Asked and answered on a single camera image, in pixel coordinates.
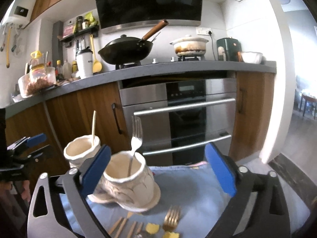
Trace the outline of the person's left hand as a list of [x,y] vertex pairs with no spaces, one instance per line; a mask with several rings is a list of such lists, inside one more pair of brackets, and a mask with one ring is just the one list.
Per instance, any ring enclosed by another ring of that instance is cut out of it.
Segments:
[[[0,186],[1,186],[1,193],[4,193],[5,191],[11,191],[13,189],[12,182],[1,181]],[[26,200],[27,202],[31,201],[31,191],[30,191],[29,180],[22,181],[22,190],[20,195],[23,200]]]

